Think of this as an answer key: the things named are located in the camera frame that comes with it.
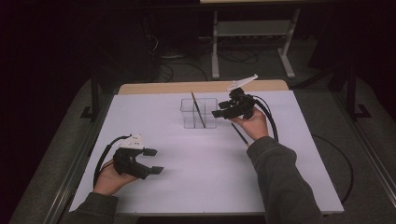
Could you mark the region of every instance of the hand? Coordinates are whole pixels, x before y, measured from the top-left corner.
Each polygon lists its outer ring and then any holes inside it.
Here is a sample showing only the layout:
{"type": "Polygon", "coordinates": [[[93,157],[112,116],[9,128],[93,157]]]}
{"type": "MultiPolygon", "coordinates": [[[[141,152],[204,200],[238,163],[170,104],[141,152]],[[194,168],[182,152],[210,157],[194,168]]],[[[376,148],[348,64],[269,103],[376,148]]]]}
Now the hand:
{"type": "Polygon", "coordinates": [[[250,119],[233,118],[230,121],[239,124],[254,141],[268,136],[267,119],[256,107],[253,107],[253,116],[250,119]]]}
{"type": "Polygon", "coordinates": [[[113,195],[119,191],[124,185],[129,184],[138,179],[132,175],[117,173],[113,166],[113,160],[108,161],[103,165],[101,173],[99,174],[98,180],[93,192],[104,195],[113,195]]]}

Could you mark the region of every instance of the clear plastic box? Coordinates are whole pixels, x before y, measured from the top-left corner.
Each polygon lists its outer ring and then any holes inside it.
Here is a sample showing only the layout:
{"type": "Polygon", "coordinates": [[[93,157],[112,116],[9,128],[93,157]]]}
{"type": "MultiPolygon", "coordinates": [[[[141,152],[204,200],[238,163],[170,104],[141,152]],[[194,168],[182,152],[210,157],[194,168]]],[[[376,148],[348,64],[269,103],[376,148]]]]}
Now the clear plastic box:
{"type": "Polygon", "coordinates": [[[196,98],[200,113],[192,99],[182,99],[180,111],[185,129],[215,129],[216,118],[212,111],[218,110],[218,100],[215,98],[196,98]]]}

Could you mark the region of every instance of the gray sleeve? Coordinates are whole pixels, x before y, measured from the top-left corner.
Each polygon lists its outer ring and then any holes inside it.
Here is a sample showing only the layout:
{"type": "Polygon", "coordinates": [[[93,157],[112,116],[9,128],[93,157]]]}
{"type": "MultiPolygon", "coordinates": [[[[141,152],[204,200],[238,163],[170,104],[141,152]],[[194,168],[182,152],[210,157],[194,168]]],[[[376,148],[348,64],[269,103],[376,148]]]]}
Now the gray sleeve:
{"type": "Polygon", "coordinates": [[[293,150],[263,137],[247,154],[257,172],[268,224],[323,223],[312,189],[295,166],[293,150]]]}
{"type": "Polygon", "coordinates": [[[76,211],[65,215],[61,223],[113,223],[118,201],[117,197],[92,192],[76,211]]]}

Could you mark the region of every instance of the cable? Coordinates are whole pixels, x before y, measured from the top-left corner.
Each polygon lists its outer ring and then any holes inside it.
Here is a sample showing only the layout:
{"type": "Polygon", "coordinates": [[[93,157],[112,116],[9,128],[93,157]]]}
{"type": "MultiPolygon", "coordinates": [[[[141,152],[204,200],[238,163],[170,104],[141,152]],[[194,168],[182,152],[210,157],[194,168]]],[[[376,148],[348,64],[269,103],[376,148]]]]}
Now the cable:
{"type": "Polygon", "coordinates": [[[270,106],[267,104],[267,102],[265,102],[260,96],[256,96],[256,95],[251,95],[251,96],[259,98],[261,101],[263,101],[268,108],[268,112],[272,115],[270,106]]]}
{"type": "Polygon", "coordinates": [[[185,64],[185,65],[189,65],[189,66],[195,67],[196,69],[201,71],[201,73],[204,75],[205,81],[208,81],[207,76],[206,76],[206,72],[204,70],[202,70],[202,68],[200,68],[199,66],[197,66],[197,65],[195,65],[193,63],[167,63],[166,65],[172,65],[172,64],[180,64],[180,65],[185,64]]]}
{"type": "Polygon", "coordinates": [[[339,147],[335,146],[335,145],[334,145],[333,143],[331,143],[329,140],[327,140],[327,139],[325,139],[325,138],[323,138],[323,137],[321,137],[321,136],[315,135],[315,134],[311,134],[311,135],[312,135],[313,137],[316,137],[316,138],[318,138],[318,139],[320,139],[320,140],[322,140],[322,141],[328,143],[328,144],[331,145],[332,147],[334,147],[338,152],[341,153],[341,155],[344,157],[344,159],[346,160],[346,162],[347,162],[347,164],[348,164],[348,166],[349,166],[349,171],[350,171],[349,187],[348,187],[348,189],[347,189],[346,195],[345,195],[344,198],[341,200],[341,204],[344,204],[344,202],[347,200],[347,198],[348,198],[350,192],[352,191],[353,184],[354,184],[355,175],[354,175],[354,172],[353,172],[352,163],[351,163],[350,160],[347,158],[347,155],[346,155],[344,152],[342,152],[341,149],[340,149],[339,147]]]}
{"type": "Polygon", "coordinates": [[[166,67],[166,68],[168,68],[170,70],[170,72],[171,72],[170,74],[166,73],[160,67],[160,69],[161,69],[160,72],[161,72],[162,77],[165,78],[165,82],[169,82],[171,80],[174,80],[174,70],[170,66],[168,66],[168,65],[166,65],[164,63],[162,63],[161,65],[166,67]]]}
{"type": "Polygon", "coordinates": [[[98,180],[98,177],[99,177],[99,174],[100,174],[100,171],[101,171],[102,163],[105,160],[108,151],[111,149],[111,147],[113,146],[114,143],[116,143],[117,141],[119,141],[121,139],[126,139],[128,137],[130,137],[130,136],[118,137],[118,138],[114,139],[109,145],[106,146],[105,150],[102,153],[102,156],[100,157],[98,163],[96,164],[95,173],[93,175],[93,187],[95,187],[95,185],[96,185],[96,181],[98,180]]]}
{"type": "Polygon", "coordinates": [[[277,136],[277,129],[274,119],[270,112],[265,108],[265,106],[258,100],[255,100],[256,104],[262,109],[262,112],[267,116],[268,120],[270,121],[271,127],[273,128],[274,138],[277,142],[279,142],[279,138],[277,136]]]}

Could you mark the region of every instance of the table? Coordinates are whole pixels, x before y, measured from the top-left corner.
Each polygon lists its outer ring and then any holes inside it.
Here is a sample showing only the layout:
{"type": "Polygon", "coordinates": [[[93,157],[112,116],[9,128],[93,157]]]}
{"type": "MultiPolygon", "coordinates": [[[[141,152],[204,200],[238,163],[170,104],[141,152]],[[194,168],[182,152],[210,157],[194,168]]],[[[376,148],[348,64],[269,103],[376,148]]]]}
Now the table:
{"type": "MultiPolygon", "coordinates": [[[[141,133],[145,146],[159,152],[153,158],[137,160],[148,167],[165,168],[160,175],[150,175],[120,190],[116,194],[120,197],[118,213],[137,216],[262,214],[264,208],[256,173],[244,150],[246,145],[230,121],[218,119],[217,128],[210,130],[186,130],[182,125],[180,100],[191,97],[191,90],[197,98],[214,97],[221,102],[228,100],[225,88],[229,85],[231,82],[122,86],[107,113],[71,210],[92,190],[93,170],[106,144],[121,135],[141,133]]],[[[311,185],[320,210],[324,214],[342,212],[343,206],[286,83],[255,80],[244,86],[244,90],[259,95],[271,107],[279,141],[296,151],[297,167],[311,185]]],[[[114,151],[115,148],[110,150],[106,161],[114,151]]]]}

